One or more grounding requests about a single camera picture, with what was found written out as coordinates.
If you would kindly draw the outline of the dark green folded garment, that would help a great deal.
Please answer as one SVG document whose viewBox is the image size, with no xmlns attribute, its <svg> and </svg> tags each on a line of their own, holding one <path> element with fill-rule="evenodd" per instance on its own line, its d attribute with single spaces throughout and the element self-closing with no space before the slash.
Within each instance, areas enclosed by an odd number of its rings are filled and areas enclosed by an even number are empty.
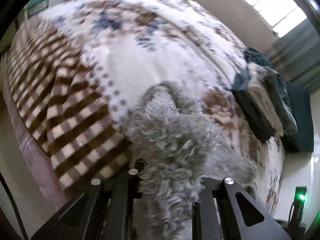
<svg viewBox="0 0 320 240">
<path fill-rule="evenodd" d="M 244 51 L 246 67 L 235 76 L 231 92 L 250 129 L 262 143 L 297 132 L 287 82 L 259 51 Z"/>
</svg>

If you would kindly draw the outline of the green lit device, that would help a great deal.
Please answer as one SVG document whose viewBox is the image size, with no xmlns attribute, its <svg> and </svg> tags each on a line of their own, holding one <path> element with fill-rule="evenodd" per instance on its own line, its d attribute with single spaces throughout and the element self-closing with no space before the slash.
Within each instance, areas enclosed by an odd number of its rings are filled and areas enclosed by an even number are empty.
<svg viewBox="0 0 320 240">
<path fill-rule="evenodd" d="M 287 233 L 291 239 L 319 239 L 319 213 L 308 229 L 302 223 L 307 192 L 306 186 L 298 186 L 295 189 L 295 197 L 290 208 L 287 226 Z"/>
</svg>

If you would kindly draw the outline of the floral fleece blanket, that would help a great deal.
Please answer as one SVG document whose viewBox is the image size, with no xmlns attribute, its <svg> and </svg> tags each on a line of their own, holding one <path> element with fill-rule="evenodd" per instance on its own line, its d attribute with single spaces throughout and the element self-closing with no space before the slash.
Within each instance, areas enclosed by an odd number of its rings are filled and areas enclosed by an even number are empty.
<svg viewBox="0 0 320 240">
<path fill-rule="evenodd" d="M 256 162 L 253 189 L 274 212 L 281 140 L 260 142 L 231 93 L 245 50 L 192 0 L 70 0 L 24 21 L 2 57 L 3 95 L 42 194 L 60 208 L 85 180 L 115 174 L 130 157 L 124 129 L 140 97 L 175 81 Z"/>
</svg>

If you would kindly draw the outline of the grey fluffy pants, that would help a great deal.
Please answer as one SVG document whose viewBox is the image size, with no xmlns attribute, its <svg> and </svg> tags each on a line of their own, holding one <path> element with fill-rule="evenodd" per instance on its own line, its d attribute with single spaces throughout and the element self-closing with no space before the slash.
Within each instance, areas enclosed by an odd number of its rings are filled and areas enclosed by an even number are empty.
<svg viewBox="0 0 320 240">
<path fill-rule="evenodd" d="M 256 166 L 231 148 L 221 127 L 179 85 L 163 81 L 146 90 L 126 128 L 133 156 L 145 163 L 142 198 L 135 204 L 140 239 L 180 239 L 191 223 L 205 177 L 250 185 Z"/>
</svg>

